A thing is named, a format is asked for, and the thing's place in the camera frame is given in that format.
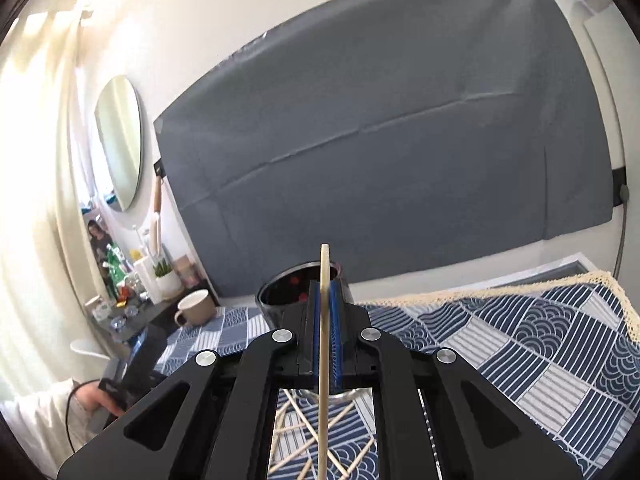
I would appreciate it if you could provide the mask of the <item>person's left hand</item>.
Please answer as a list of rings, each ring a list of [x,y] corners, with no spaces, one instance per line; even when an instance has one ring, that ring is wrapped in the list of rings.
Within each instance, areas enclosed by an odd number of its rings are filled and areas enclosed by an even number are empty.
[[[95,412],[98,408],[105,408],[115,417],[125,413],[107,392],[99,388],[98,382],[87,382],[85,385],[79,386],[75,391],[75,398],[90,413]]]

